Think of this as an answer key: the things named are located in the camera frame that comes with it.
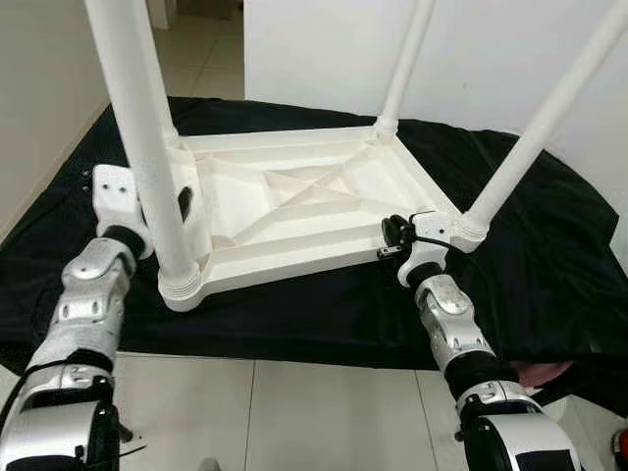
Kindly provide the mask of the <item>white plastic table leg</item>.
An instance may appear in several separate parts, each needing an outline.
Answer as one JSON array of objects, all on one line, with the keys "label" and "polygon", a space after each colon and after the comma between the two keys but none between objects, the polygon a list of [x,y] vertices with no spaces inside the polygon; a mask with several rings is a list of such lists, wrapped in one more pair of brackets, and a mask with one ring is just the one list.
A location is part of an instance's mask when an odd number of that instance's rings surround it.
[{"label": "white plastic table leg", "polygon": [[416,0],[411,20],[405,29],[402,49],[396,55],[392,77],[387,90],[382,111],[374,121],[373,130],[377,137],[395,135],[398,129],[399,112],[414,71],[418,57],[420,57],[423,41],[434,16],[437,0]]},{"label": "white plastic table leg", "polygon": [[528,126],[503,158],[470,210],[458,217],[451,229],[451,242],[474,251],[488,237],[491,221],[537,160],[547,139],[570,111],[574,100],[608,58],[610,50],[627,30],[628,0],[614,0],[600,27],[580,50],[570,69],[556,82],[548,97],[530,118]]},{"label": "white plastic table leg", "polygon": [[109,93],[109,102],[135,175],[145,223],[160,263],[158,291],[169,308],[188,311],[200,304],[200,265],[191,255],[181,221],[170,157],[145,72],[139,26],[145,0],[82,0]]},{"label": "white plastic table leg", "polygon": [[174,125],[169,106],[169,95],[166,93],[165,81],[163,80],[160,68],[160,58],[158,58],[156,44],[154,44],[151,23],[146,19],[140,22],[139,36],[140,43],[144,48],[145,72],[148,75],[149,89],[154,100],[154,109],[160,122],[160,131],[166,147],[176,147],[180,143],[181,136]]}]

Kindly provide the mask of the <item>white plastic table top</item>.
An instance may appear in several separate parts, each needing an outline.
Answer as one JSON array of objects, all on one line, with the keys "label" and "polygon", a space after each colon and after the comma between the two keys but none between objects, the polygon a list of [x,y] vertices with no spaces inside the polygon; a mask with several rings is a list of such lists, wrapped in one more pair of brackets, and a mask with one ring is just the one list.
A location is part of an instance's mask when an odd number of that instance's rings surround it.
[{"label": "white plastic table top", "polygon": [[371,126],[188,135],[169,162],[191,189],[185,242],[206,295],[373,263],[391,215],[459,216],[399,135]]}]

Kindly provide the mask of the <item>black tablecloth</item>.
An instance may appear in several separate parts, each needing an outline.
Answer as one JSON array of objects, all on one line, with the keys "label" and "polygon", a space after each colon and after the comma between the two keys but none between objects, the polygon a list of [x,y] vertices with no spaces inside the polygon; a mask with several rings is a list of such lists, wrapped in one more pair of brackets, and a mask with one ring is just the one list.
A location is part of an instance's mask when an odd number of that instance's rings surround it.
[{"label": "black tablecloth", "polygon": [[[111,109],[94,113],[43,192],[0,242],[0,371],[20,373],[48,328],[60,271],[94,237],[85,191],[99,163],[125,152]],[[499,357],[570,362],[583,369],[585,399],[622,411],[608,382],[627,340],[628,282],[610,250],[618,216],[590,183],[543,154],[508,197],[474,251],[448,268],[474,299]],[[157,294],[157,266],[140,264],[126,304],[125,351],[434,371],[416,309],[394,265],[371,257],[294,279],[212,294],[188,313]]]}]

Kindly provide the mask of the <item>pink rounded object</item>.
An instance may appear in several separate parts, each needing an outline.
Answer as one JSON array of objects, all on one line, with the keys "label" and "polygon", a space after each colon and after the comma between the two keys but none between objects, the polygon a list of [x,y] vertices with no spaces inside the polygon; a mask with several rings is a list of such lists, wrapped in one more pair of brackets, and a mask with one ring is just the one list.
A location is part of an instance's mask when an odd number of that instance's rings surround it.
[{"label": "pink rounded object", "polygon": [[557,380],[571,367],[570,360],[549,363],[530,363],[524,360],[512,360],[521,386],[525,389],[542,389],[548,383]]}]

